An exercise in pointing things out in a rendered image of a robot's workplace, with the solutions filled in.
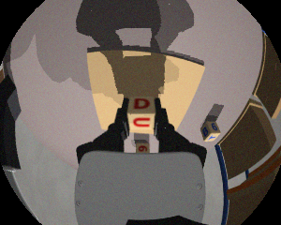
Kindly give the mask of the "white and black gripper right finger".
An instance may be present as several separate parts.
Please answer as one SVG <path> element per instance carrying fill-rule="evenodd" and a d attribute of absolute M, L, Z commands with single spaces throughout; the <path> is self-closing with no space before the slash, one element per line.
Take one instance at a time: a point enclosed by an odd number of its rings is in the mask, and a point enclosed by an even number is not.
<path fill-rule="evenodd" d="M 159 141 L 158 153 L 190 152 L 200 158 L 204 167 L 207 150 L 205 147 L 190 142 L 175 131 L 174 125 L 169 123 L 166 108 L 161 107 L 160 98 L 155 98 L 155 126 L 154 136 Z"/>

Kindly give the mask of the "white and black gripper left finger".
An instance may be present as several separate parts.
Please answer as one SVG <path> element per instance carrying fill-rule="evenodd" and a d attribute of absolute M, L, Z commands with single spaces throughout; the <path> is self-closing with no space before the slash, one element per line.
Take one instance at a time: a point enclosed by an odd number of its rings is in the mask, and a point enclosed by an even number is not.
<path fill-rule="evenodd" d="M 122 108 L 117 109 L 114 123 L 108 126 L 107 131 L 99 135 L 92 142 L 87 142 L 77 147 L 76 152 L 79 164 L 82 156 L 89 151 L 124 152 L 124 140 L 129 136 L 130 130 L 127 118 L 128 102 L 129 99 L 124 98 Z"/>

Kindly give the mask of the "tan flat mat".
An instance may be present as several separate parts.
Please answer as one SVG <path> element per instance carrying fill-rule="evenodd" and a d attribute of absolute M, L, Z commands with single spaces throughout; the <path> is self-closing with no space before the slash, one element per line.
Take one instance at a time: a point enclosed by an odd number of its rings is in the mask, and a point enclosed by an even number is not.
<path fill-rule="evenodd" d="M 195 96 L 205 66 L 156 52 L 87 53 L 90 84 L 102 129 L 114 123 L 124 98 L 160 98 L 175 131 Z"/>

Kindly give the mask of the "wooden letter block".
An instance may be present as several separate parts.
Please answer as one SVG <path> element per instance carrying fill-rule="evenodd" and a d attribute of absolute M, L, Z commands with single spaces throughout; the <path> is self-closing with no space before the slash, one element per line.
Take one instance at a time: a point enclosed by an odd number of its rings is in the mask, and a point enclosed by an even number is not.
<path fill-rule="evenodd" d="M 127 108 L 127 118 L 130 129 L 154 129 L 154 97 L 130 97 Z"/>
<path fill-rule="evenodd" d="M 137 142 L 136 153 L 150 153 L 150 144 Z"/>
<path fill-rule="evenodd" d="M 214 139 L 221 133 L 217 123 L 209 121 L 204 124 L 200 132 L 205 142 L 214 141 Z"/>

